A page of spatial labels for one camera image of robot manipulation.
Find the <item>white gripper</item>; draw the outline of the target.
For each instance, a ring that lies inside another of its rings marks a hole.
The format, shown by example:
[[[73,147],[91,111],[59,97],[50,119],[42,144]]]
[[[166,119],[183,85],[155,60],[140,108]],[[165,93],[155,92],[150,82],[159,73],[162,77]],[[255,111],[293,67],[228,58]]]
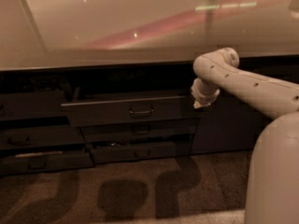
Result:
[[[194,98],[193,108],[199,109],[210,106],[219,96],[218,86],[196,78],[191,86],[191,95]]]

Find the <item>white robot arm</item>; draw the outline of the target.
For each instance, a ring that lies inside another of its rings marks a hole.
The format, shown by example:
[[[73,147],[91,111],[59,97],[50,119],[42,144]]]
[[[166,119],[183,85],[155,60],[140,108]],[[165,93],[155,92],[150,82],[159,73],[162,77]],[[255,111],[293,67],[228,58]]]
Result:
[[[197,57],[194,106],[211,105],[225,90],[273,120],[252,152],[244,224],[299,224],[299,85],[238,66],[232,48]]]

